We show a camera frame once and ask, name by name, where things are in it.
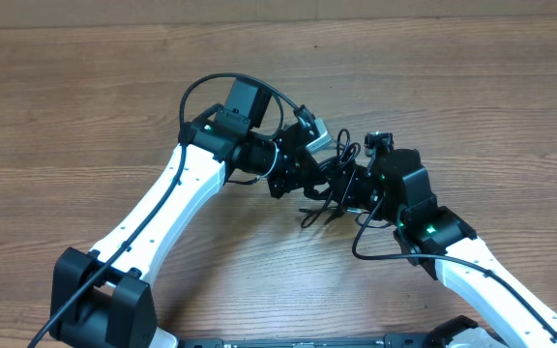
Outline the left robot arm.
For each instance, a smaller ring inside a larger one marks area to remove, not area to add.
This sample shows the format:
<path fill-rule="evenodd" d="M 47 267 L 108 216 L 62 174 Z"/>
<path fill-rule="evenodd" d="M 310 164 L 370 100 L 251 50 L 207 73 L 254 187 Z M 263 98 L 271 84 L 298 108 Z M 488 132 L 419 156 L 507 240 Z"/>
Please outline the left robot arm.
<path fill-rule="evenodd" d="M 223 103 L 180 122 L 178 144 L 157 181 L 89 251 L 57 260 L 45 335 L 71 347 L 177 347 L 158 324 L 153 287 L 161 266 L 200 208 L 236 170 L 277 193 L 304 184 L 312 156 L 332 137 L 323 120 L 268 83 L 229 73 Z"/>

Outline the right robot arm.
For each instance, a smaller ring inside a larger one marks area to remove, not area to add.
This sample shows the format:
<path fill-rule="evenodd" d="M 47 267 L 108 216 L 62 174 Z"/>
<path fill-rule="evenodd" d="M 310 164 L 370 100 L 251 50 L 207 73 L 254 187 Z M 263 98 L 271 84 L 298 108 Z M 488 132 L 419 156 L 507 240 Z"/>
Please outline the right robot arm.
<path fill-rule="evenodd" d="M 418 151 L 373 150 L 367 165 L 342 155 L 330 185 L 370 219 L 394 227 L 397 258 L 421 266 L 472 306 L 509 347 L 557 347 L 557 313 L 516 279 L 476 230 L 437 202 Z"/>

